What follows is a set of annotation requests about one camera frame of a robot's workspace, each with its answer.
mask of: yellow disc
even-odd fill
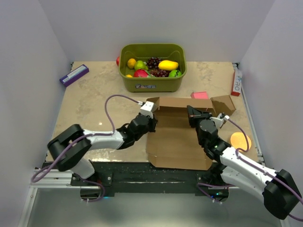
[[[248,139],[248,144],[249,144],[249,149],[250,149],[251,140],[250,140],[249,136],[247,136],[247,139]],[[245,136],[243,135],[242,132],[235,132],[230,138],[230,143],[234,148],[242,148],[243,150],[247,149],[247,143],[245,140]]]
[[[136,60],[131,58],[130,60],[128,60],[127,62],[127,66],[130,68],[130,69],[133,69],[134,68],[134,65],[136,64]]]

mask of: pink box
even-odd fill
[[[200,99],[208,99],[208,95],[206,91],[201,92],[193,92],[190,95],[192,98],[200,98]]]

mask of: gray floor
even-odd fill
[[[192,194],[116,194],[83,202],[79,189],[39,189],[28,227],[280,227],[254,197],[230,190],[223,205]]]

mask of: grape bunch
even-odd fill
[[[154,75],[155,77],[168,77],[169,73],[170,71],[160,69],[150,70],[150,74]]]
[[[148,61],[147,61],[147,67],[149,70],[152,69],[158,69],[158,65],[161,62],[161,58],[155,58],[155,57],[151,57]]]

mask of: beige table surface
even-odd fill
[[[187,73],[181,87],[173,93],[130,93],[124,87],[115,62],[76,61],[72,70],[82,64],[89,68],[89,73],[66,88],[53,137],[76,123],[87,130],[110,131],[111,126],[104,112],[104,102],[112,94],[123,94],[145,101],[146,98],[156,96],[190,98],[193,91],[206,91],[209,97],[228,95],[231,91],[233,67],[230,62],[187,62]],[[237,110],[231,119],[240,125],[252,139],[252,147],[246,155],[258,161],[243,98],[232,96],[232,100]],[[115,97],[109,101],[108,111],[115,126],[120,127],[138,114],[139,106],[125,98]],[[228,141],[236,131],[239,130],[227,122],[219,130],[219,136]],[[147,162],[146,139],[145,135],[132,147],[124,150],[92,150],[84,157],[92,161]],[[48,153],[46,161],[52,160]]]

